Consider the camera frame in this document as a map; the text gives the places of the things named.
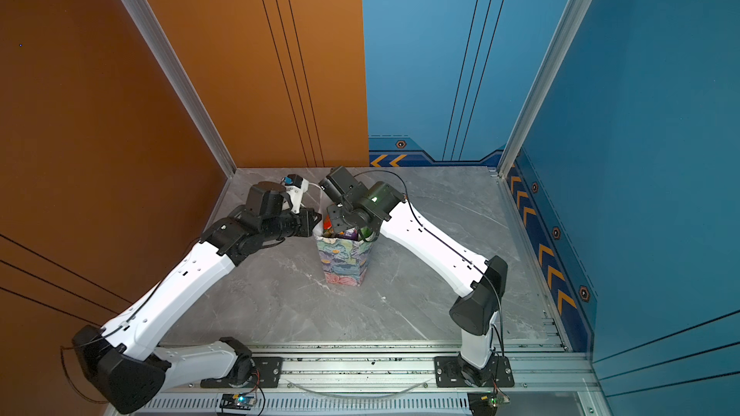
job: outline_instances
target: blue wall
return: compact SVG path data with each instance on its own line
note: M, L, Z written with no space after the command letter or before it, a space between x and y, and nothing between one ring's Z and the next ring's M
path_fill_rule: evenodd
M500 148L567 1L363 0L369 134L435 160Z
M616 416L738 413L736 375L668 385L740 372L740 314L711 321L740 309L739 125L740 0L594 0L524 153L598 299Z

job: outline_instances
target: orange wall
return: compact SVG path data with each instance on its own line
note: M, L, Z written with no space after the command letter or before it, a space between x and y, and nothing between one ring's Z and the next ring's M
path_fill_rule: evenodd
M148 1L238 167L367 165L362 0Z
M0 0L0 23L0 234L135 300L199 235L224 175L120 0ZM128 305L2 238L0 260L102 307L4 263L1 288L85 320ZM59 363L85 321L0 302L2 413L99 414ZM33 385L52 407L19 398Z

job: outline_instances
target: robotic arm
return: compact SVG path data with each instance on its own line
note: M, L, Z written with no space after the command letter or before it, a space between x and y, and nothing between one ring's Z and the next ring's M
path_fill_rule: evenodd
M85 377L118 411L134 412L162 390L203 379L223 378L234 387L247 383L254 369L252 353L233 337L197 347L158 344L210 286L248 255L289 236L312 235L322 216L301 205L308 186L297 175L280 184L253 185L246 203L210 226L152 290L102 328L88 325L75 335L72 343ZM486 260L458 244L385 182L367 189L339 167L320 186L334 202L327 210L337 231L353 226L380 231L450 284L459 296L450 309L463 332L459 364L471 384L486 385L491 379L490 326L505 288L504 260Z

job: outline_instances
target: diagonal black stripe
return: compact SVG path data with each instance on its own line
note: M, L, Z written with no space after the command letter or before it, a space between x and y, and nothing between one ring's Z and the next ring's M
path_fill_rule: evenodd
M70 270L70 269L66 268L66 267L65 267L64 265L61 265L60 263L56 263L56 262L54 262L53 260L51 260L50 258L48 258L48 257L44 257L43 255L41 255L41 254L37 253L37 252L36 252L36 251L34 251L33 249L31 249L31 248L29 248L29 247L26 247L26 246L22 245L21 243L19 243L19 242L15 241L15 240L13 240L13 239L10 239L10 238L8 238L7 236L5 236L5 235L3 235L3 234L0 234L0 238L4 238L4 239L6 239L7 241L9 241L9 242L13 243L14 245L16 245L16 246L18 246L18 247L21 247L21 248L25 249L26 251L28 251L28 252L32 253L33 255L36 255L36 256L38 256L38 257L42 258L42 259L43 259L43 260L45 260L46 262L49 262L49 263L50 263L50 264L52 264L52 265L56 265L57 267L61 268L62 270L66 271L66 272L72 273L72 274L73 274L74 276L76 276L77 278L83 279L83 280L85 280L86 282L88 282L88 283L92 284L93 286L99 287L99 288L100 288L100 289L102 289L103 291L105 291L105 292L108 292L109 294L113 294L114 296L116 296L116 297L117 297L117 298L119 298L120 300L125 300L125 301L126 301L126 302L128 302L129 304L133 304L133 302L132 302L131 300L125 299L124 297L121 297L121 296L119 296L119 295L118 295L118 294L116 294L115 292L113 292L113 291L111 291L111 290L107 290L107 289L105 289L105 288L104 288L104 287L102 287L102 286L101 286L100 284L97 284L96 282L93 282L93 281L90 281L90 280L88 280L87 278L85 278L84 276L80 275L79 273L75 273L74 271L72 271L72 270Z
M265 17L267 18L267 26L270 28L270 35L272 36L272 44L275 47L275 55L277 55L277 63L280 65L280 72L283 75L283 83L285 84L285 92L288 95L288 101L290 102L290 110L293 111L293 120L295 121L295 130L298 131L298 139L301 141L301 148L303 149L303 158L306 160L306 167L309 167L309 157L306 155L306 146L303 144L303 138L301 136L301 129L298 127L298 117L295 115L295 108L293 108L293 100L290 98L290 91L288 90L288 80L285 78L285 71L283 71L283 63L280 60L280 53L278 53L278 43L275 41L275 35L272 32L272 24L270 24L270 16L267 14L267 5L265 0L262 0L262 6L265 9Z
M65 288L63 288L63 287L59 286L58 284L54 284L54 283L52 283L52 282L50 282L50 281L48 281L48 280L46 280L46 279L42 278L41 276L37 276L37 275L34 275L34 274L33 274L33 273L31 273L31 272L27 272L27 271L23 270L23 269L22 269L21 267L16 267L16 266L15 266L15 265L13 265L12 263L9 263L9 262L5 262L5 261L4 261L4 260L2 260L1 258L0 258L0 263L4 263L4 264L6 264L7 266L9 266L9 267L12 267L12 268L16 269L17 271L19 271L19 272L22 272L22 273L25 273L26 275L32 276L33 278L36 278L36 279L37 279L37 280L39 280L39 281L45 282L46 284L51 284L51 285L52 285L52 286L54 286L55 288L57 288L57 289L60 289L60 290L62 290L62 291L65 291L65 292L68 292L69 294L71 294L71 295L74 295L75 297L77 297L77 298L79 298L79 299L82 299L82 300L86 300L87 302L90 302L90 303L91 303L91 304L93 304L93 305L97 305L97 306L98 306L98 307L100 307L101 309L105 309L105 310L108 310L108 311L109 311L109 312L111 312L111 313L115 313L115 314L118 314L118 312L116 312L116 310L110 310L110 309L109 309L108 307L106 307L105 305L100 305L100 304L98 304L97 302L95 302L94 300L89 300L88 298L86 298L86 297L83 297L83 296L81 296L81 295L77 294L76 292L72 292L72 291L70 291L70 290L68 290L68 289L65 289Z
M460 122L457 125L457 134L455 134L455 144L452 146L452 154L450 155L450 161L455 155L455 148L457 147L457 138L460 134L460 126L463 124L463 117L465 115L465 105L468 104L468 95L470 95L470 86L473 82L473 76L475 75L475 66L478 62L478 54L480 53L480 44L483 42L483 35L486 33L486 24L488 23L488 13L491 11L491 2L488 0L488 8L486 9L486 19L483 20L483 30L480 32L480 39L478 39L478 49L475 51L475 60L473 60L473 70L470 72L470 80L468 80L468 90L465 94L465 101L462 102L462 112L460 113Z
M600 378L599 378L599 381L604 381L605 379L611 379L611 378L613 378L613 377L617 377L617 376L623 376L623 375L625 375L625 374L630 374L631 372L643 371L643 369L648 369L648 368L652 368L652 367L654 367L654 366L660 366L660 365L665 365L666 363L672 363L672 362L674 362L674 361L679 361L679 360L683 360L684 358L691 358L691 357L695 357L695 356L700 356L700 355L704 355L705 353L709 353L709 352L715 352L715 351L717 351L717 350L722 350L722 349L726 349L727 347L734 347L734 346L736 346L736 345L740 345L740 341L738 341L738 342L733 342L732 344L727 344L727 345L724 345L724 346L714 347L713 349L706 349L706 350L702 350L701 352L695 352L695 353L690 353L690 354L689 354L689 355L687 355L687 356L682 356L682 357L678 357L678 358L671 358L670 360L666 360L666 361L661 361L660 363L656 363L656 364L652 364L652 365L647 365L647 366L643 366L642 368L632 369L632 370L630 370L630 371L625 371L625 372L621 372L621 373L619 373L619 374L612 374L611 376L606 376L606 377L600 377Z
M455 90L455 100L452 102L452 113L450 114L450 125L447 127L447 138L445 138L445 149L442 151L442 161L445 160L445 154L447 154L447 142L450 140L450 130L452 129L452 119L455 117L455 105L457 105L457 94L460 90L460 82L463 80L463 69L465 68L465 60L468 57L468 46L470 45L470 35L473 33L473 23L475 23L475 12L478 9L478 0L475 0L475 7L473 7L473 17L470 20L470 31L468 31L468 41L465 44L465 53L462 56L462 66L460 67L460 76L457 79L457 90Z
M707 320L707 321L705 321L703 323L695 324L692 327L685 328L685 329L682 329L680 331L672 332L671 334L665 335L663 337L658 337L657 339L652 339L652 341L645 342L644 344L640 344L639 346L630 347L629 349L622 350L621 352L613 353L612 355L610 355L608 357L599 358L598 360L595 360L594 363L598 363L600 361L608 360L609 358L612 358L612 357L615 357L615 356L620 356L623 353L632 352L634 349L639 349L640 347L645 347L646 345L654 344L654 343L656 343L658 341L662 341L663 339L668 339L669 337L674 337L675 335L679 335L679 334L681 334L683 332L690 331L691 329L696 329L696 328L705 326L706 324L714 323L715 321L718 321L718 320L721 320L721 319L726 319L728 316L737 315L738 313L740 313L740 310L735 310L734 312L726 313L726 314L724 314L722 316L718 316L715 319L711 319L711 320Z
M69 316L71 316L71 317L73 317L73 318L76 318L76 319L78 319L78 320L82 320L82 321L84 321L84 322L86 322L86 323L90 323L90 324L91 324L91 325L93 325L93 326L97 326L97 327L100 327L100 326L102 326L102 325L100 325L100 324L96 323L95 321L90 321L90 320L86 320L86 319L83 319L83 318L82 318L81 316L77 316L77 315L75 315L74 313L69 313L69 312L68 312L68 311L66 311L66 310L62 310L62 309L58 309L58 308L56 308L56 307L52 307L51 305L49 305L49 304L45 304L44 302L41 302L40 300L35 300L35 299L32 299L32 298L30 298L30 297L27 297L27 296L25 296L25 295L23 295L23 294L19 294L19 293L15 292L15 291L11 291L11 290L5 289L5 288L4 288L4 287L2 287L2 286L0 286L0 290L3 290L3 291L5 291L5 292L9 292L10 294L13 294L13 295L17 295L17 296L18 296L19 298L21 298L21 299L26 299L26 300L30 300L31 302L36 302L36 303L37 303L38 305L43 305L44 307L49 307L49 308L50 308L51 310L56 310L57 312L60 312L60 313L64 313L65 315L69 315Z
M283 23L283 14L280 11L280 2L278 2L278 0L275 0L275 6L277 7L277 16L280 18L280 26L283 29L283 39L285 39L285 48L288 50L288 60L290 61L290 68L291 70L293 70L293 80L295 81L295 90L298 92L298 102L301 104L301 113L303 113L303 124L306 125L306 134L308 134L309 136L309 146L311 146L311 155L314 157L314 164L318 165L318 161L316 160L316 152L314 152L314 143L313 143L313 140L311 140L311 131L309 130L309 121L306 118L306 109L303 107L303 97L301 97L301 88L298 87L298 77L295 75L295 65L293 65L293 57L290 54L290 45L288 45L288 34L285 33L285 24Z
M291 20L293 20L293 30L295 31L295 41L296 43L298 43L298 56L301 58L301 66L303 67L303 78L306 80L306 90L309 93L309 106L311 107L311 117L314 118L314 129L316 130L316 140L319 144L319 154L321 155L321 165L326 167L326 162L324 161L324 157L323 157L323 149L321 148L321 135L319 135L319 127L316 124L316 114L314 112L314 103L313 103L313 100L311 100L311 88L309 87L309 78L306 75L306 63L303 62L303 52L301 51L301 41L298 39L298 28L295 25L295 16L293 15L293 5L290 3L290 0L288 0L288 7L290 8L290 18Z
M629 392L623 392L623 393L612 394L612 395L604 395L604 396L606 398L618 397L619 395L635 394L635 393L638 393L638 392L645 392L646 390L662 389L664 387L679 386L681 384L691 384L692 382L708 381L709 379L717 379L717 377L734 376L735 374L740 374L740 371L726 372L726 373L723 373L723 374L715 374L713 376L699 377L697 379L689 379L689 381L674 382L672 384L663 384L662 386L647 387L645 389L631 390Z
M486 73L486 66L488 65L488 57L491 55L491 47L494 44L494 37L496 36L496 30L499 27L499 20L501 19L501 11L504 8L504 1L501 0L501 6L499 7L499 16L496 17L496 25L494 26L494 33L491 36L491 43L488 44L488 53L486 53L486 62L483 63L483 70L480 72L480 81L478 82L478 90L475 91L475 99L473 100L473 107L470 109L470 117L468 118L468 125L465 129L465 136L462 138L462 145L460 146L460 154L457 157L459 160L463 157L463 148L465 147L465 141L468 139L468 130L470 130L470 121L473 119L473 112L475 111L475 104L478 101L478 93L480 93L480 85L483 84L483 75Z

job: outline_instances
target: table surface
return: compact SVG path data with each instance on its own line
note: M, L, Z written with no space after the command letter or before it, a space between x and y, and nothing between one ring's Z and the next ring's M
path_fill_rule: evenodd
M350 168L350 171L372 170ZM504 340L539 340L548 335L544 299L513 243L504 201L495 178L483 167L393 168L405 180L414 207L460 244L487 258L508 263L503 296ZM243 204L252 184L280 181L297 173L319 182L328 168L239 169L215 218ZM365 174L365 183L384 180L402 188L387 173ZM303 204L318 208L319 189L311 187ZM288 238L282 245L249 256L219 280L175 323L163 344L207 344L233 336L245 344L294 341L459 341L450 319L457 298L434 270L406 248L383 236L368 258L359 287L324 280L313 238Z

